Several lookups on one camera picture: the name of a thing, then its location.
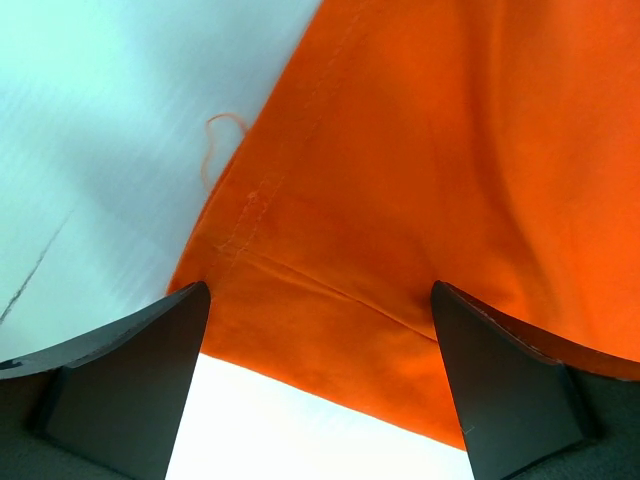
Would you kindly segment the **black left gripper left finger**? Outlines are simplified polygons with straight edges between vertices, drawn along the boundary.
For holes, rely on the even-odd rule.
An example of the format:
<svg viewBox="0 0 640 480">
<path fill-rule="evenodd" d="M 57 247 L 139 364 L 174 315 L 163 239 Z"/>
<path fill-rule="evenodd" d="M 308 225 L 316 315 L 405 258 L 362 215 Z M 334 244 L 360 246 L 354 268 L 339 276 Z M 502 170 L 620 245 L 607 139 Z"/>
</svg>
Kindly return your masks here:
<svg viewBox="0 0 640 480">
<path fill-rule="evenodd" d="M 2 478 L 165 478 L 209 307 L 209 289 L 193 283 L 3 361 Z"/>
</svg>

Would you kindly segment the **orange t shirt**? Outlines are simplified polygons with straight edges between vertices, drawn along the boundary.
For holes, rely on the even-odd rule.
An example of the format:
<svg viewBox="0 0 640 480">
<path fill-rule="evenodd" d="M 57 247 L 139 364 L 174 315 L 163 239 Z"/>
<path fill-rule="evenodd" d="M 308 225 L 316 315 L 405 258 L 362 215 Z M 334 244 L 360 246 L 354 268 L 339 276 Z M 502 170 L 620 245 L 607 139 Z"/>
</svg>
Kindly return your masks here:
<svg viewBox="0 0 640 480">
<path fill-rule="evenodd" d="M 171 290 L 205 354 L 463 437 L 430 291 L 639 357 L 639 5 L 325 1 Z"/>
</svg>

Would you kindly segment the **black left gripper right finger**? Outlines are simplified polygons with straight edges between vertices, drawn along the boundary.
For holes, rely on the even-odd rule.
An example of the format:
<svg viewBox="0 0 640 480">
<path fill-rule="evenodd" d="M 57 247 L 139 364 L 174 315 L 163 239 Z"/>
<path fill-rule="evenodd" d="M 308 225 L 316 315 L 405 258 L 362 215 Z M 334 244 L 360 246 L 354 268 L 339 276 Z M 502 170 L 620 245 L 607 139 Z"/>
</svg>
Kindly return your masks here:
<svg viewBox="0 0 640 480">
<path fill-rule="evenodd" d="M 433 285 L 430 301 L 475 478 L 638 478 L 638 363 L 445 282 Z"/>
</svg>

